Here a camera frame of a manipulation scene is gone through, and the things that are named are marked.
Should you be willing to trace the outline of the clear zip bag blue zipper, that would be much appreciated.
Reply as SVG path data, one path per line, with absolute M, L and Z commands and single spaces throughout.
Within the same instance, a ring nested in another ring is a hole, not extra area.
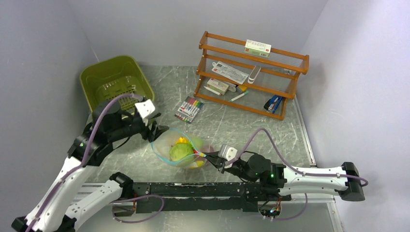
M 206 140 L 177 129 L 169 129 L 150 143 L 155 155 L 165 163 L 186 169 L 197 169 L 206 165 L 203 154 L 214 152 Z

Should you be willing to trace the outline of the yellow pear toy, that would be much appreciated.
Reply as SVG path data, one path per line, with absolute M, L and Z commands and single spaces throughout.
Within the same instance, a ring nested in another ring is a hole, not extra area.
M 183 143 L 183 144 L 190 144 L 189 139 L 185 137 L 179 137 L 176 141 L 176 144 Z

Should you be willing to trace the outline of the pale green cabbage toy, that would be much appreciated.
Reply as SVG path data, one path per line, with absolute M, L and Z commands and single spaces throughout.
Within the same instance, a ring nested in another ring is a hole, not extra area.
M 193 153 L 194 151 L 192 146 L 190 144 L 183 143 L 175 144 L 169 151 L 171 161 L 180 161 L 186 156 L 192 155 Z

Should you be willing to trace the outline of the yellow banana toy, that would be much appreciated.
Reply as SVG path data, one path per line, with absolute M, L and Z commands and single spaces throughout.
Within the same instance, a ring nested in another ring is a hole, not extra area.
M 193 163 L 191 163 L 189 165 L 190 169 L 196 169 L 196 168 L 200 168 L 203 167 L 206 164 L 206 161 L 203 160 L 195 160 Z

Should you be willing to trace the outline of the green lime toy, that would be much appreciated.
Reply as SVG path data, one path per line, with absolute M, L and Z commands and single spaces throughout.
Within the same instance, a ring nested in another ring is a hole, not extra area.
M 193 137 L 191 138 L 191 144 L 195 150 L 202 151 L 205 141 L 202 138 Z

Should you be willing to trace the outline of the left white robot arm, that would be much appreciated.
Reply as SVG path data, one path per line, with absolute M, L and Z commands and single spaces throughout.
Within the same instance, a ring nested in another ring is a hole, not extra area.
M 100 104 L 92 122 L 70 147 L 49 190 L 30 213 L 14 219 L 12 228 L 17 232 L 74 232 L 107 204 L 135 197 L 133 180 L 117 172 L 98 190 L 73 203 L 88 177 L 114 151 L 114 142 L 136 134 L 152 142 L 165 131 L 155 121 L 158 116 L 151 100 L 138 101 L 133 114 L 121 111 L 118 98 Z

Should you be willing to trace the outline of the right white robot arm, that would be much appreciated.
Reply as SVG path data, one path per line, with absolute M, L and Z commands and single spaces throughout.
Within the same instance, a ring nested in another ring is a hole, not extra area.
M 338 195 L 342 200 L 349 202 L 365 200 L 362 180 L 352 162 L 323 169 L 273 163 L 257 153 L 247 161 L 238 159 L 231 165 L 225 165 L 226 159 L 216 152 L 204 153 L 203 157 L 221 173 L 228 172 L 248 182 L 258 181 L 261 195 L 266 200 L 298 193 Z

